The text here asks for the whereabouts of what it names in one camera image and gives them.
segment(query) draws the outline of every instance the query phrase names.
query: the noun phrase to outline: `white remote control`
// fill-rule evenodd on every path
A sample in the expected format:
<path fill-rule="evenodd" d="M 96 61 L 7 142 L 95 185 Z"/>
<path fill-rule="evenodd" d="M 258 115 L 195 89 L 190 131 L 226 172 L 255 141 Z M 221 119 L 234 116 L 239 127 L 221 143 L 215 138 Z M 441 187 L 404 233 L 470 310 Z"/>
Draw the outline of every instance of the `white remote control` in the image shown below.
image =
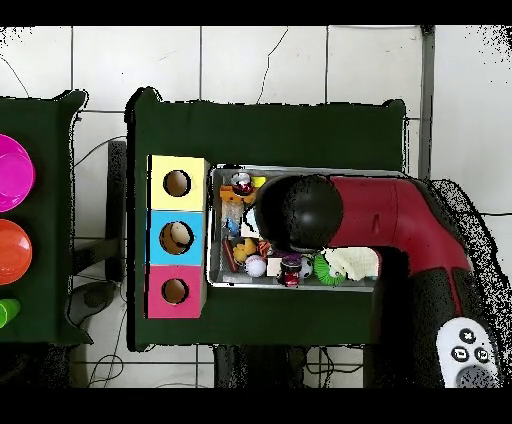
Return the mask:
<path fill-rule="evenodd" d="M 476 321 L 448 321 L 439 329 L 436 345 L 445 387 L 499 387 L 489 336 Z"/>

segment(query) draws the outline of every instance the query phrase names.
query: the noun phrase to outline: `circular hole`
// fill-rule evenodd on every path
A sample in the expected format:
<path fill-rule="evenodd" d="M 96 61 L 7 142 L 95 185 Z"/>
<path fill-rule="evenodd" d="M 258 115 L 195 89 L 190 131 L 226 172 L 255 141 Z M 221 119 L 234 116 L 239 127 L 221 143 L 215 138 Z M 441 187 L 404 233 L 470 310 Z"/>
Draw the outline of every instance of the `circular hole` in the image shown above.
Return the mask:
<path fill-rule="evenodd" d="M 162 285 L 162 297 L 171 305 L 183 303 L 188 296 L 188 286 L 179 278 L 167 280 Z"/>
<path fill-rule="evenodd" d="M 164 190 L 172 197 L 185 196 L 191 185 L 192 181 L 185 171 L 171 171 L 164 177 Z"/>
<path fill-rule="evenodd" d="M 171 255 L 185 253 L 194 242 L 194 234 L 184 222 L 170 222 L 160 231 L 160 246 Z"/>

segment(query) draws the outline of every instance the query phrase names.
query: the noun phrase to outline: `white ball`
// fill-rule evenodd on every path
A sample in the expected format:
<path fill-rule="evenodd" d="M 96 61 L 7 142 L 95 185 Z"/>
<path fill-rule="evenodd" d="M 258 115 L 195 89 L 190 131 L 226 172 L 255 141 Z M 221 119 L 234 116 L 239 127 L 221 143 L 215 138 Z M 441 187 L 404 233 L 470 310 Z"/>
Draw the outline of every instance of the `white ball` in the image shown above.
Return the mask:
<path fill-rule="evenodd" d="M 261 277 L 267 270 L 267 263 L 259 255 L 251 255 L 245 260 L 245 272 L 251 277 Z"/>
<path fill-rule="evenodd" d="M 300 278 L 308 278 L 313 273 L 313 262 L 311 259 L 303 256 L 301 259 L 302 268 L 299 273 Z"/>

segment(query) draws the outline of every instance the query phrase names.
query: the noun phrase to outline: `white tile floor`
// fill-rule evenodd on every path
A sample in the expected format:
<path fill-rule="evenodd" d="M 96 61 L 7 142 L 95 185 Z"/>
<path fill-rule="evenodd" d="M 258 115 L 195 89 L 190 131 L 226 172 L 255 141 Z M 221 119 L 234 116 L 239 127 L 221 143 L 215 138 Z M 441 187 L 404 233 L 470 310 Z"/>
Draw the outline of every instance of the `white tile floor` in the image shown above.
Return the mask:
<path fill-rule="evenodd" d="M 78 161 L 101 141 L 126 133 L 122 111 L 140 86 L 157 88 L 169 101 L 202 98 L 221 103 L 256 103 L 268 54 L 286 29 L 203 27 L 202 36 L 199 27 L 26 29 L 8 34 L 3 41 L 0 37 L 0 95 L 26 95 L 2 58 L 15 70 L 31 97 L 51 98 L 65 89 L 85 89 L 89 101 L 74 135 Z M 331 26 L 327 61 L 326 35 L 325 27 L 288 28 L 270 56 L 261 103 L 318 104 L 325 102 L 326 94 L 331 102 L 381 104 L 390 98 L 401 98 L 408 117 L 419 118 L 419 28 Z M 507 177 L 512 172 L 508 166 L 512 147 L 507 143 L 512 129 L 508 117 L 512 106 L 512 60 L 491 43 L 485 44 L 483 38 L 476 27 L 437 28 L 432 173 L 433 178 L 447 177 L 461 184 L 479 210 L 507 212 L 512 210 Z M 406 169 L 413 176 L 417 173 L 418 131 L 418 121 L 409 121 Z M 102 237 L 104 233 L 106 158 L 107 149 L 100 149 L 76 169 L 79 237 Z M 512 252 L 512 239 L 508 236 L 512 218 L 489 217 L 486 222 L 496 237 L 502 268 L 510 275 L 512 263 L 505 259 Z M 85 273 L 103 277 L 101 266 Z M 90 320 L 88 331 L 95 343 L 77 349 L 77 360 L 95 362 L 113 352 L 123 308 L 123 300 L 118 297 L 112 306 Z M 334 362 L 361 362 L 359 351 L 329 350 Z M 108 387 L 193 384 L 196 373 L 200 385 L 213 384 L 213 357 L 208 347 L 200 347 L 197 367 L 195 347 L 156 347 L 151 352 L 132 353 L 126 348 L 124 335 L 117 354 L 126 365 Z M 318 357 L 317 350 L 310 353 L 313 362 L 318 362 Z M 77 384 L 88 381 L 93 367 L 90 363 L 77 364 Z M 106 377 L 109 368 L 110 365 L 98 366 L 96 378 Z M 113 375 L 118 372 L 116 364 Z M 361 371 L 334 374 L 330 387 L 360 387 L 361 377 Z M 306 383 L 318 386 L 317 376 L 307 374 Z"/>

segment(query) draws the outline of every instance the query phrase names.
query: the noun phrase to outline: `green table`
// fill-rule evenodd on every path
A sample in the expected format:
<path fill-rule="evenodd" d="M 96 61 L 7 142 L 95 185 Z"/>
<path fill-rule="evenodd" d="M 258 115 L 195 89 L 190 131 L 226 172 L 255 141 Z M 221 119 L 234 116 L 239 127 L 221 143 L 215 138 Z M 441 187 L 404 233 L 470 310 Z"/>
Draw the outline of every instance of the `green table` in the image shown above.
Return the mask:
<path fill-rule="evenodd" d="M 371 295 L 208 288 L 200 319 L 143 316 L 146 157 L 204 157 L 233 163 L 401 171 L 405 105 L 338 103 L 320 106 L 166 103 L 151 88 L 127 105 L 129 257 L 128 345 L 365 343 L 370 337 Z"/>
<path fill-rule="evenodd" d="M 0 218 L 20 225 L 32 241 L 33 259 L 18 281 L 0 286 L 0 298 L 16 298 L 22 310 L 0 329 L 0 342 L 77 344 L 88 336 L 66 320 L 72 275 L 72 155 L 70 130 L 84 92 L 53 100 L 0 98 L 0 133 L 27 150 L 36 168 L 25 201 Z"/>

